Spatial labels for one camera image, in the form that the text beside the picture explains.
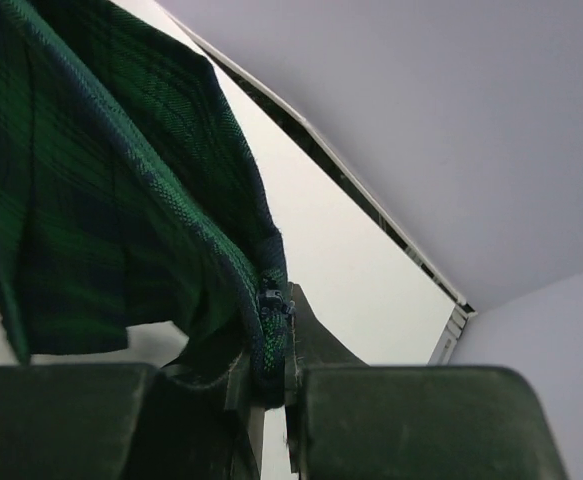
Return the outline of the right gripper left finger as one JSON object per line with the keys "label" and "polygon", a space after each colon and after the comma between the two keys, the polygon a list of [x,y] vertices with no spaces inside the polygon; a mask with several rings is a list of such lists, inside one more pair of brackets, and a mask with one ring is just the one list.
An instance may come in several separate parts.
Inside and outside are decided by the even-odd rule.
{"label": "right gripper left finger", "polygon": [[0,479],[256,479],[248,359],[0,366]]}

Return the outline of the aluminium rail frame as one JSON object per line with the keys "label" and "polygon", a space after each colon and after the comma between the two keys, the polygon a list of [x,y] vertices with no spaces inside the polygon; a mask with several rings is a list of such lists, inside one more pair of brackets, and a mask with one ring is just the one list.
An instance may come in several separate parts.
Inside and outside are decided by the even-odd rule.
{"label": "aluminium rail frame", "polygon": [[476,315],[469,304],[455,305],[430,356],[428,365],[446,365],[468,323]]}

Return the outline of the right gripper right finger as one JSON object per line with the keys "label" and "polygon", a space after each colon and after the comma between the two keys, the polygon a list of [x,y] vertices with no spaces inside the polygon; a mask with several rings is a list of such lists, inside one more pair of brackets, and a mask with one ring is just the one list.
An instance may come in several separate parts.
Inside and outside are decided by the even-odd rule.
{"label": "right gripper right finger", "polygon": [[516,371],[370,366],[293,285],[287,444],[302,479],[563,479],[544,410]]}

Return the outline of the green plaid skirt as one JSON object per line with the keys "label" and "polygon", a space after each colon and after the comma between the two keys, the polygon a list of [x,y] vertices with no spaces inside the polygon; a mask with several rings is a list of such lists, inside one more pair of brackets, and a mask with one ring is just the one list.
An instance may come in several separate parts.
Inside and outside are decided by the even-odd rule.
{"label": "green plaid skirt", "polygon": [[110,1],[0,1],[0,314],[15,357],[238,322],[284,400],[282,237],[211,63]]}

